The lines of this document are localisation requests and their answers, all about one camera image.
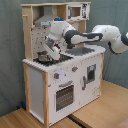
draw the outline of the wall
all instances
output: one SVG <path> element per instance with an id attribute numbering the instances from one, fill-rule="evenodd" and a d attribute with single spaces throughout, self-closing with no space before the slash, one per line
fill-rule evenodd
<path id="1" fill-rule="evenodd" d="M 22 66 L 25 55 L 20 4 L 43 2 L 54 3 L 60 0 L 0 0 L 0 116 L 16 110 L 20 102 L 25 101 Z M 91 32 L 98 24 L 115 25 L 119 27 L 121 33 L 128 31 L 127 0 L 89 2 L 92 4 L 87 32 Z M 103 79 L 128 88 L 128 52 L 116 56 L 110 53 L 107 42 L 98 42 L 97 45 L 106 48 Z"/>

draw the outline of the stovetop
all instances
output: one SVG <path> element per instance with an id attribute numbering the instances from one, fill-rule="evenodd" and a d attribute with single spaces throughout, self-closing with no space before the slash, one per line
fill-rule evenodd
<path id="1" fill-rule="evenodd" d="M 60 54 L 60 59 L 57 60 L 57 61 L 56 60 L 52 60 L 52 61 L 44 62 L 44 61 L 39 61 L 39 59 L 37 58 L 37 59 L 34 59 L 34 62 L 40 63 L 40 64 L 42 64 L 44 66 L 52 66 L 52 65 L 56 65 L 56 64 L 62 63 L 64 61 L 70 60 L 70 59 L 73 59 L 73 57 Z"/>

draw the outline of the pot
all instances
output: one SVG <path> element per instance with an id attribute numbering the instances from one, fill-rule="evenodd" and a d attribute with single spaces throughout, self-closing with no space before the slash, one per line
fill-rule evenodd
<path id="1" fill-rule="evenodd" d="M 41 62 L 49 62 L 49 61 L 51 61 L 51 57 L 49 55 L 47 55 L 46 51 L 38 52 L 38 59 Z"/>

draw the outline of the microwave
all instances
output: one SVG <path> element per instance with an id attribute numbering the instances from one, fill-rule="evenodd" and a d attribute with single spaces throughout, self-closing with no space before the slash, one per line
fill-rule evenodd
<path id="1" fill-rule="evenodd" d="M 67 5 L 66 20 L 89 19 L 90 3 Z"/>

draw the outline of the wooden toy kitchen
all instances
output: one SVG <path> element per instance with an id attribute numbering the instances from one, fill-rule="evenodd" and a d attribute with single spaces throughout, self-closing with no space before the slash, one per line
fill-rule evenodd
<path id="1" fill-rule="evenodd" d="M 53 60 L 43 45 L 56 17 L 85 33 L 90 4 L 22 5 L 26 109 L 47 128 L 101 95 L 104 48 L 85 43 L 71 47 L 61 38 L 59 60 Z"/>

